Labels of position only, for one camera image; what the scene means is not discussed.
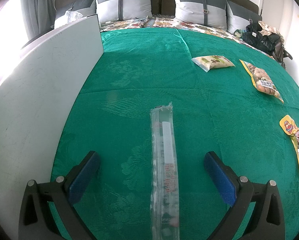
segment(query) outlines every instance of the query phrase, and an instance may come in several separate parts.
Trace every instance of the gray pillow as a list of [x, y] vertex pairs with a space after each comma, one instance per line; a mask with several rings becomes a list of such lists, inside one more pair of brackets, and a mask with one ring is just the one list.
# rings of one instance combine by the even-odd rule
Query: gray pillow
[[226, 0], [175, 0], [175, 3], [177, 19], [227, 30]]
[[226, 2], [227, 30], [234, 33], [237, 29], [246, 30], [246, 26], [262, 20], [262, 16], [231, 1]]
[[71, 2], [71, 3], [63, 6], [62, 8], [59, 8], [56, 10], [55, 20], [58, 19], [59, 17], [63, 16], [66, 11], [79, 11], [79, 10], [85, 9], [85, 8], [88, 8], [89, 10], [91, 10], [92, 14], [95, 14], [96, 13], [96, 0], [76, 0], [74, 2]]
[[152, 17], [150, 0], [96, 0], [100, 23]]

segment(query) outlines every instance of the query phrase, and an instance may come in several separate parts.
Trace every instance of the white panel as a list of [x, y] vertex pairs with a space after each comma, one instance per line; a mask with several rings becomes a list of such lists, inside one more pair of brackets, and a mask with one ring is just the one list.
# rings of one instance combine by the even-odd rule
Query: white panel
[[68, 114], [103, 54], [97, 16], [31, 50], [0, 86], [0, 224], [11, 239], [26, 183], [48, 182]]

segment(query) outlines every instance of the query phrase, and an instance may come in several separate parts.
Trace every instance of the gray curtain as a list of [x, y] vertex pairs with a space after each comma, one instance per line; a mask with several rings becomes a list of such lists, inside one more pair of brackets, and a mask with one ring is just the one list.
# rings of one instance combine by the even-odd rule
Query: gray curtain
[[54, 0], [21, 0], [21, 8], [29, 40], [54, 25]]

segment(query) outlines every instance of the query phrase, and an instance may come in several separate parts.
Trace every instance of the pillow strap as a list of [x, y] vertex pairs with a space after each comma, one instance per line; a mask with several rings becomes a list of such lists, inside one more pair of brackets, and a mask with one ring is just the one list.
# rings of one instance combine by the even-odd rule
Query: pillow strap
[[250, 11], [248, 11], [248, 20], [249, 20], [250, 24], [253, 23], [253, 20], [252, 20], [252, 18], [251, 18], [251, 13], [250, 13]]
[[203, 1], [204, 25], [207, 26], [207, 14], [208, 14], [207, 3], [206, 0], [202, 0], [202, 1]]
[[119, 0], [119, 21], [123, 21], [123, 0]]
[[69, 7], [69, 9], [68, 9], [67, 11], [72, 11], [73, 6], [74, 6], [74, 3], [75, 3], [75, 2], [72, 2], [71, 6]]

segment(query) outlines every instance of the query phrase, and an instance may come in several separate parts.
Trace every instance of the green velvet blanket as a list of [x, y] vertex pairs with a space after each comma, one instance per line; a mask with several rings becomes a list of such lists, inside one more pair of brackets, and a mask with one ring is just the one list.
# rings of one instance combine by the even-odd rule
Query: green velvet blanket
[[[172, 102], [180, 238], [206, 239], [228, 209], [203, 167], [205, 153], [215, 151], [237, 175], [277, 182], [286, 239], [293, 239], [299, 230], [299, 168], [279, 125], [289, 114], [299, 127], [299, 87], [291, 76], [254, 49], [193, 31], [127, 29], [102, 33], [102, 39], [104, 54], [69, 114], [51, 177], [67, 174], [88, 151], [99, 153], [100, 170], [75, 205], [92, 233], [99, 240], [152, 238], [150, 109]], [[191, 61], [206, 55], [223, 55], [235, 67], [206, 73]], [[263, 68], [285, 103], [258, 92], [239, 59]]]

